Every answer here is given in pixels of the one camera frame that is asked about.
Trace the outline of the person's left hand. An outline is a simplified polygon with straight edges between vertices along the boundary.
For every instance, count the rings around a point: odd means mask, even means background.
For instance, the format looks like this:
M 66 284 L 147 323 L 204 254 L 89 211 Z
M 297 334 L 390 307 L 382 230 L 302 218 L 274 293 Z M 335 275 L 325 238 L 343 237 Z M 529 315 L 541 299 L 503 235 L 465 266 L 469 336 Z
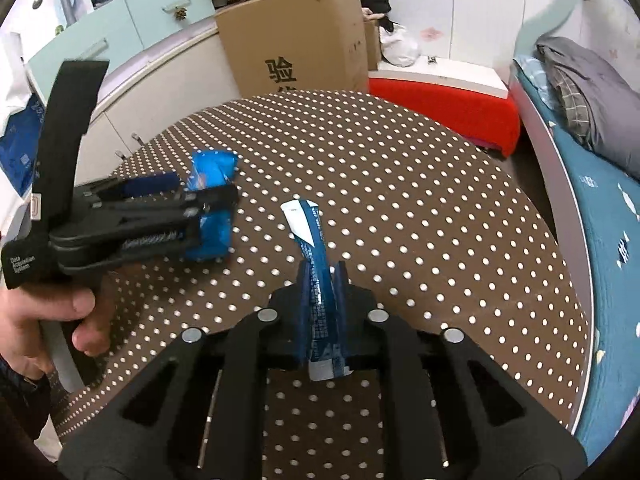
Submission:
M 28 379 L 52 373 L 54 365 L 40 330 L 42 321 L 77 321 L 74 347 L 86 356 L 100 356 L 111 345 L 115 310 L 114 287 L 108 275 L 98 290 L 79 285 L 2 286 L 1 356 L 15 373 Z

